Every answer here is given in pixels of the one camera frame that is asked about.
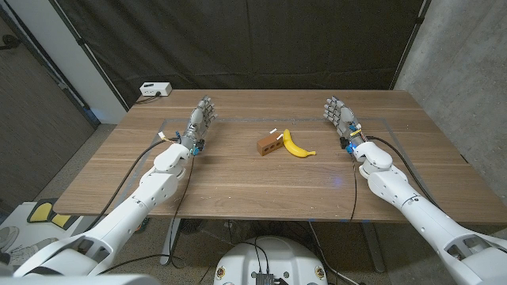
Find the electrical outlet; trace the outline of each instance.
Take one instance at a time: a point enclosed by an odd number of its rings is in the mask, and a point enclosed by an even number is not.
[[[169,96],[173,87],[168,82],[144,82],[139,90],[143,96],[155,96],[157,92],[160,92],[160,96]]]

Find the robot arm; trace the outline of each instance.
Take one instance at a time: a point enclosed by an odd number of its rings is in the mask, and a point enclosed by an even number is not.
[[[433,247],[458,284],[486,284],[507,278],[507,241],[476,233],[460,226],[441,209],[410,186],[392,157],[369,142],[350,108],[333,97],[325,105],[324,117],[345,138],[346,150],[357,161],[362,177],[379,198],[392,204]]]
[[[115,256],[153,208],[169,199],[185,176],[185,164],[204,147],[204,135],[216,118],[208,96],[192,112],[180,143],[158,155],[139,187],[93,229],[56,241],[32,256],[14,277],[35,274],[95,276],[109,268]]]

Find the dark curtain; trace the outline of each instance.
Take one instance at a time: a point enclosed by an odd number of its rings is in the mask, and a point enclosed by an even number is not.
[[[175,89],[388,89],[417,1],[59,0],[132,106]]]

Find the wooden block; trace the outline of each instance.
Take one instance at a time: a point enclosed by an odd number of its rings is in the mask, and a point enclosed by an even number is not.
[[[259,154],[265,156],[266,154],[269,154],[270,152],[281,148],[284,145],[284,139],[280,138],[276,140],[276,138],[278,138],[280,135],[281,133],[274,132],[271,135],[268,135],[267,137],[259,140],[257,142],[257,151]]]

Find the banana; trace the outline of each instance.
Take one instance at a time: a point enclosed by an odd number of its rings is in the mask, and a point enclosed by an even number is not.
[[[288,130],[284,131],[284,145],[285,148],[290,152],[291,154],[294,154],[296,157],[299,158],[305,158],[308,155],[315,155],[314,151],[306,151],[302,149],[301,147],[294,144],[291,138],[291,133]]]

